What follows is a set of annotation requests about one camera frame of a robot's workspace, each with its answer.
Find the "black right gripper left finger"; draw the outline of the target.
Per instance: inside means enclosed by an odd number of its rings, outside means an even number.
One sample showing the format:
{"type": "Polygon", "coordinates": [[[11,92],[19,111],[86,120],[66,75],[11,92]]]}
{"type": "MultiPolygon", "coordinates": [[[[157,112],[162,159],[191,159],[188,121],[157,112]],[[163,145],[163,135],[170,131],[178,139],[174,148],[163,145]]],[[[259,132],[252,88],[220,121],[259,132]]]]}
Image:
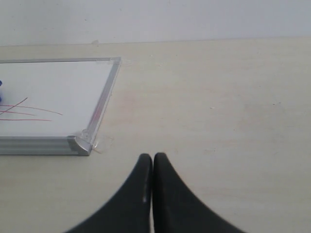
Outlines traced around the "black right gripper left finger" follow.
{"type": "Polygon", "coordinates": [[[149,233],[153,162],[143,153],[114,196],[69,233],[149,233]]]}

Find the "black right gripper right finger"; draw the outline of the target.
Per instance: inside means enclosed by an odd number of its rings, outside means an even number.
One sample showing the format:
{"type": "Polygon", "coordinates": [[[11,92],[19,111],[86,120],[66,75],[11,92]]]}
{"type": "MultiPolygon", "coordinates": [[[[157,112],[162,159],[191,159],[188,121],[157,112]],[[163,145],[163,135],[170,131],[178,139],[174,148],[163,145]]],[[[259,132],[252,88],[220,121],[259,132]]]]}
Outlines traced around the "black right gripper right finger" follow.
{"type": "Polygon", "coordinates": [[[156,233],[242,233],[195,196],[165,153],[154,157],[153,219],[156,233]]]}

